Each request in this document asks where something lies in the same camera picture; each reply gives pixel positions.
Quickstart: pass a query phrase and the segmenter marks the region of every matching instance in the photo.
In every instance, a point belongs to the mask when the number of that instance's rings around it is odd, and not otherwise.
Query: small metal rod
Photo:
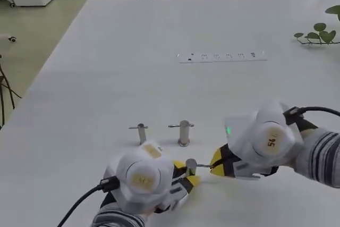
[[[207,168],[211,169],[213,166],[212,165],[197,164],[197,167],[207,167]]]
[[[145,133],[145,129],[148,129],[147,126],[144,126],[143,123],[140,123],[137,125],[137,127],[129,127],[129,129],[138,129],[138,135],[139,135],[139,140],[140,140],[140,145],[147,141],[147,135]]]
[[[191,128],[194,127],[194,126],[195,126],[195,124],[193,124],[193,123],[190,123],[190,124],[189,124],[189,127],[191,127]],[[168,127],[169,127],[169,128],[179,128],[180,125],[169,125]]]

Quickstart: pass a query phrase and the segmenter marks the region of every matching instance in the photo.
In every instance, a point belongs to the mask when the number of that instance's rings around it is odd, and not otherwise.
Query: wall outlet
[[[264,52],[236,52],[236,53],[189,53],[178,54],[180,63],[206,63],[206,62],[240,62],[265,61]]]
[[[178,54],[180,63],[204,63],[213,62],[211,55],[207,53]]]

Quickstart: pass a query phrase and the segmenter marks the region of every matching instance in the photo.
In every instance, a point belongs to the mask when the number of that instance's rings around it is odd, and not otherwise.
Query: striped sleeve
[[[304,138],[304,143],[296,158],[295,172],[340,188],[340,134],[315,129]]]
[[[123,212],[109,192],[91,227],[145,227],[145,222],[146,216]]]

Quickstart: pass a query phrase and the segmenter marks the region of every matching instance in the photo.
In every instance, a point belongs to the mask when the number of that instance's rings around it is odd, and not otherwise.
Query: green plant
[[[338,16],[340,21],[340,5],[332,6],[326,10],[328,14],[335,14]],[[316,32],[309,32],[304,38],[307,42],[302,42],[300,39],[303,37],[303,33],[296,33],[294,37],[299,41],[302,45],[330,45],[330,44],[340,44],[339,42],[334,42],[334,38],[336,36],[336,31],[332,30],[331,32],[326,31],[327,25],[325,23],[316,23],[314,25],[314,30]]]

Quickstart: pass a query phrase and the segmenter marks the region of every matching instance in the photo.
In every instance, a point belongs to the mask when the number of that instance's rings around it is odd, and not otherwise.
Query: black chair leg
[[[2,112],[2,126],[5,125],[5,105],[4,105],[4,94],[2,86],[0,85],[0,100],[1,100],[1,112]]]
[[[7,80],[7,77],[5,76],[4,71],[2,70],[1,65],[0,65],[0,73],[1,73],[2,76],[4,77],[4,80],[5,80],[5,82],[6,82],[6,85],[7,85],[7,87],[8,87],[9,92],[10,92],[10,98],[11,98],[11,102],[12,102],[12,107],[13,107],[13,109],[15,109],[15,104],[14,104],[14,98],[13,98],[12,89],[11,89],[11,86],[10,86],[9,81]]]

